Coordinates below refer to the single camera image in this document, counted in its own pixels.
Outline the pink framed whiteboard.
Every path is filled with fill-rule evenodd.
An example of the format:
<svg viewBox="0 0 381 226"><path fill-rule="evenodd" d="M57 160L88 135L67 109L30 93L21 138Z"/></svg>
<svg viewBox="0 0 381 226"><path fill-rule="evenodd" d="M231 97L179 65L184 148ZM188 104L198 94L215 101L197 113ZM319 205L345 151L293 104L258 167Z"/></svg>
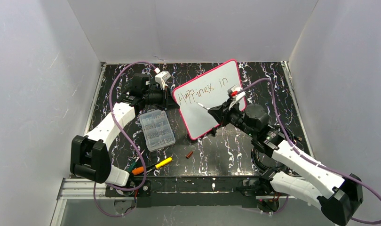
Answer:
<svg viewBox="0 0 381 226"><path fill-rule="evenodd" d="M242 87L238 63L234 59L173 90L173 99L180 107L180 114L190 139L196 140L219 126L200 104L208 108L221 105L229 98L228 90L233 86Z"/></svg>

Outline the white marker pen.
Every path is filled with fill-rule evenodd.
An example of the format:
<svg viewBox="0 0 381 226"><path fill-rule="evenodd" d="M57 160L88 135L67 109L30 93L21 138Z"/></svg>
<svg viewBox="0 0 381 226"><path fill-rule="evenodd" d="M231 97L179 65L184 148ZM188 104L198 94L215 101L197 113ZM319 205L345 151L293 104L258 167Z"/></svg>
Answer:
<svg viewBox="0 0 381 226"><path fill-rule="evenodd" d="M207 110L207 111L210 109L209 107L203 105L202 103L197 102L197 104L198 104L199 106L201 106L203 109Z"/></svg>

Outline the brown marker cap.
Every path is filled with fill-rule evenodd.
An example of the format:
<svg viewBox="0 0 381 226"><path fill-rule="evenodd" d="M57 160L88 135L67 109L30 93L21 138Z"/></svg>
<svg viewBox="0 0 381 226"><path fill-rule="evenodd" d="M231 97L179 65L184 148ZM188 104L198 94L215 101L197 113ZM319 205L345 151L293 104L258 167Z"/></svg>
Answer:
<svg viewBox="0 0 381 226"><path fill-rule="evenodd" d="M192 155L193 155L193 151L190 151L186 156L185 156L185 158L186 159L189 159Z"/></svg>

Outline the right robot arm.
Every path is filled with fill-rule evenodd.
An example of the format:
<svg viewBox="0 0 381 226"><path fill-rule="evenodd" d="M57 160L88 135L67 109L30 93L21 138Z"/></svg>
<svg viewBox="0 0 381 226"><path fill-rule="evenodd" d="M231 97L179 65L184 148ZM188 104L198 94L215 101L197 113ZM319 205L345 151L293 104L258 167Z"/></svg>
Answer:
<svg viewBox="0 0 381 226"><path fill-rule="evenodd" d="M269 115L260 105L249 105L244 111L225 102L208 109L222 126L232 124L249 135L254 149L284 164L303 177L291 177L280 170L269 169L260 183L268 190L286 193L320 209L324 216L345 226L363 202L361 179L350 174L339 176L324 169L312 157L290 146L286 132L269 124Z"/></svg>

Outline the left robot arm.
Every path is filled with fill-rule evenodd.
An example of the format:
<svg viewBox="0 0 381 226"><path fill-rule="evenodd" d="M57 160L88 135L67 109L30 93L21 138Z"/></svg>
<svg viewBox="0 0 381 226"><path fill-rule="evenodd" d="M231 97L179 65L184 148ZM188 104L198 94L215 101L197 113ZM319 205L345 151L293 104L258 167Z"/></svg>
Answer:
<svg viewBox="0 0 381 226"><path fill-rule="evenodd" d="M111 164L108 150L120 129L130 123L145 106L160 110L179 109L166 81L168 71L154 77L136 73L128 87L109 113L94 129L84 136L77 135L71 143L70 172L97 183L124 187L130 173Z"/></svg>

